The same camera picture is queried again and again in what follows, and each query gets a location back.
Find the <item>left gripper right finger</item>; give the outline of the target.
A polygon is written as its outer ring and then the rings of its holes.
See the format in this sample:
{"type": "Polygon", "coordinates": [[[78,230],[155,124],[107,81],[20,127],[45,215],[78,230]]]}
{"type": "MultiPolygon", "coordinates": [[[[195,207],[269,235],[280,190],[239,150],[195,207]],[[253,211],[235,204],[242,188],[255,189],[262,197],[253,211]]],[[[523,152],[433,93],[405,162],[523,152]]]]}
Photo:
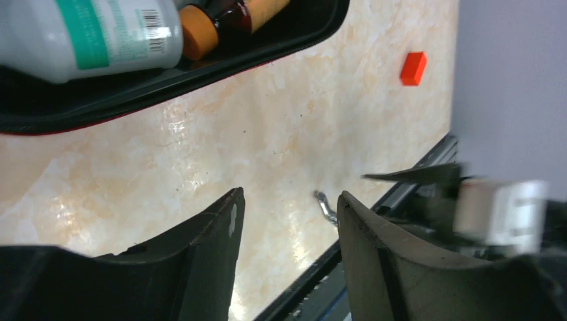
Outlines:
{"type": "Polygon", "coordinates": [[[353,320],[565,320],[566,254],[485,261],[437,247],[344,191],[338,234],[353,320]]]}

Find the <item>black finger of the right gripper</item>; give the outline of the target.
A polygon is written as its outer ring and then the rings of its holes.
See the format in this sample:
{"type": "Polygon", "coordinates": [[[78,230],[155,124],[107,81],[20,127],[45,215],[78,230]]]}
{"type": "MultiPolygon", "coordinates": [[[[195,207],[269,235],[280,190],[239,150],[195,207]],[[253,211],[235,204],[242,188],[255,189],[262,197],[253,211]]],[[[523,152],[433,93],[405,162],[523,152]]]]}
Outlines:
{"type": "Polygon", "coordinates": [[[457,163],[421,166],[387,174],[364,174],[363,179],[420,185],[457,185],[463,166],[457,163]]]}

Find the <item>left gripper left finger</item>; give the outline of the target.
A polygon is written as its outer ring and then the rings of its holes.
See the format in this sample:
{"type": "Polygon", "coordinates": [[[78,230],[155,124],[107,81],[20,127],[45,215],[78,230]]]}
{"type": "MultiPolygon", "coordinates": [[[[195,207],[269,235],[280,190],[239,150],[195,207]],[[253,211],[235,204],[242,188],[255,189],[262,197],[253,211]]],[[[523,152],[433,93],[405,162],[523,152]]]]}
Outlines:
{"type": "Polygon", "coordinates": [[[244,215],[238,187],[118,255],[3,246],[1,319],[227,320],[244,215]]]}

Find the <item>black handled scissors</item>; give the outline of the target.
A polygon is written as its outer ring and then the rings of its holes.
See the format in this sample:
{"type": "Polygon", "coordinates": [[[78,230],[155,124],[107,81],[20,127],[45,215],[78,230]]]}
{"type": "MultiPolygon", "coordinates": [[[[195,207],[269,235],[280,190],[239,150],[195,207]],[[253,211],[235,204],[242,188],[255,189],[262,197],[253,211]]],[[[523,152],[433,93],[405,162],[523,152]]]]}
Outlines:
{"type": "Polygon", "coordinates": [[[327,196],[321,191],[314,191],[314,197],[319,203],[326,220],[329,221],[331,224],[333,224],[333,226],[337,227],[338,226],[337,214],[335,211],[331,209],[327,196]]]}

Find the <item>amber medicine bottle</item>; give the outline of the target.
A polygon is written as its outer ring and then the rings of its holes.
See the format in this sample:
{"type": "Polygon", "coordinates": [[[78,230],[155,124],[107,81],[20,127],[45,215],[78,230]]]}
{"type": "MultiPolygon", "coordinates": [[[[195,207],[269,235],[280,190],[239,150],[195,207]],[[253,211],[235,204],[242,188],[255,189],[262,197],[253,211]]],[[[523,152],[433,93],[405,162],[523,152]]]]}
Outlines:
{"type": "Polygon", "coordinates": [[[197,61],[220,45],[240,42],[289,4],[286,0],[188,1],[179,10],[183,55],[197,61]]]}

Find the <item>clear white cap bottle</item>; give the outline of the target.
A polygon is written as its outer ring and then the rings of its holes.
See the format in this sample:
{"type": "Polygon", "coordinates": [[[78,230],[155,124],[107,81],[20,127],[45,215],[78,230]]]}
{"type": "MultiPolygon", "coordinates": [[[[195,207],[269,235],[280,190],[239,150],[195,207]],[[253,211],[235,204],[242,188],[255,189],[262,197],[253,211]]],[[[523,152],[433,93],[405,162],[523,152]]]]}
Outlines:
{"type": "Polygon", "coordinates": [[[182,50],[172,1],[1,2],[1,65],[53,84],[172,68],[182,50]]]}

